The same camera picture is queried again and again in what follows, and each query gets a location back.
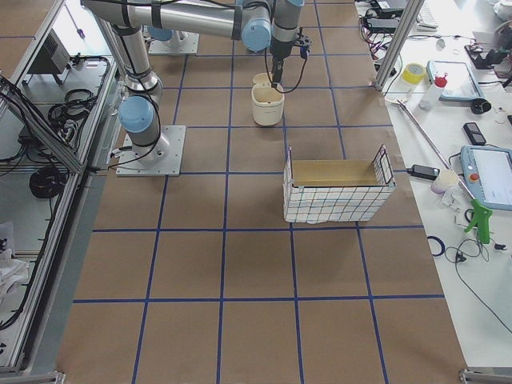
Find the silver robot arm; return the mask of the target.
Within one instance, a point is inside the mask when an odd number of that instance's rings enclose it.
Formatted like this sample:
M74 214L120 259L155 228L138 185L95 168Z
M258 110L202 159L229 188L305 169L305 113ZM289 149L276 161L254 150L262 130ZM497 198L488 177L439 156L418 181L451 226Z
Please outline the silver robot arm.
M188 39L188 33L184 31L168 30L153 26L147 26L146 28L153 40L159 41L169 47L182 46Z
M165 162L180 159L182 152L182 145L173 144L161 124L162 82L150 64L144 26L238 40L253 52L269 50L272 67L267 73L274 89L280 86L284 61L292 49L300 48L304 58L309 51L298 25L302 1L86 1L84 5L110 26L120 55L117 63L126 72L129 96L118 117L131 140L133 157L123 165L132 174L177 174L179 168Z

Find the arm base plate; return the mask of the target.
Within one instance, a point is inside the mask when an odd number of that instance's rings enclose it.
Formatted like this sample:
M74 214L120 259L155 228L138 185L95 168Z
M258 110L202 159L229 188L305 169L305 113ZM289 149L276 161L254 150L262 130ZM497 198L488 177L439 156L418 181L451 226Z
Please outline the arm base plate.
M186 137L185 126L162 126L161 137L156 147L142 160L142 148L135 147L123 151L119 161L123 165L116 167L120 177L179 176L182 164L183 147Z
M199 34L175 31L170 40L154 39L150 43L149 55L173 56L196 54L198 51Z

